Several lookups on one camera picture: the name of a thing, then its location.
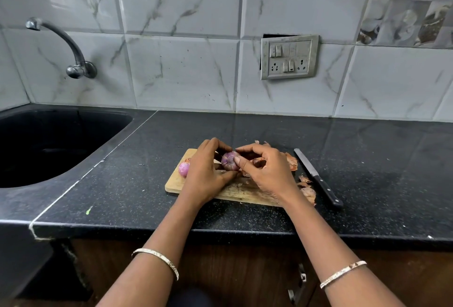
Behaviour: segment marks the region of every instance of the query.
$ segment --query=black knife handle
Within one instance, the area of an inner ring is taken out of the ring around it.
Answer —
[[[334,207],[337,208],[343,207],[343,202],[337,196],[335,196],[332,189],[329,187],[329,184],[327,184],[325,180],[320,178],[320,176],[318,175],[312,176],[312,179],[323,190],[323,192],[329,198],[330,202],[333,204]]]

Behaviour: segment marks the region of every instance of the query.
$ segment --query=peeled onion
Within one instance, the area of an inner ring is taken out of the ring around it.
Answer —
[[[189,173],[189,166],[190,166],[190,158],[187,158],[178,166],[178,172],[184,178],[186,178],[187,174]]]
[[[240,167],[234,162],[234,157],[239,156],[236,151],[225,153],[222,157],[222,166],[227,171],[239,171]]]

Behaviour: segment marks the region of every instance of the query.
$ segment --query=silver bangle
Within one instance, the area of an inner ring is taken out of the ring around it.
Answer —
[[[344,274],[350,272],[351,270],[354,270],[355,268],[358,268],[361,265],[366,265],[366,262],[364,260],[359,260],[358,262],[355,262],[355,263],[345,267],[344,269],[341,269],[340,271],[334,273],[332,276],[330,276],[328,279],[326,279],[324,282],[322,282],[319,286],[321,287],[321,289],[323,289],[328,284],[339,279]]]
[[[132,253],[132,258],[134,258],[137,253],[148,253],[148,254],[152,254],[153,256],[160,258],[165,263],[167,263],[168,266],[173,270],[174,274],[176,275],[176,280],[177,281],[179,280],[178,270],[176,269],[174,264],[172,262],[170,262],[170,260],[167,257],[165,257],[163,254],[158,253],[157,251],[154,251],[154,250],[150,250],[150,249],[137,249]]]

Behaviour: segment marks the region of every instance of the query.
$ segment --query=black sink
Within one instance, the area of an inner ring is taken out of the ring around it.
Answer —
[[[65,173],[132,120],[120,112],[59,108],[0,115],[0,188]]]

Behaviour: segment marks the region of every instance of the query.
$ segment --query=kitchen counter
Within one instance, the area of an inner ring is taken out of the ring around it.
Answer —
[[[453,124],[123,111],[134,121],[68,173],[0,189],[0,223],[32,222],[43,239],[143,240],[176,199],[164,185],[179,159],[216,136],[300,148],[345,204],[318,193],[316,209],[355,248],[453,250]],[[202,208],[189,241],[298,243],[283,209],[223,200]]]

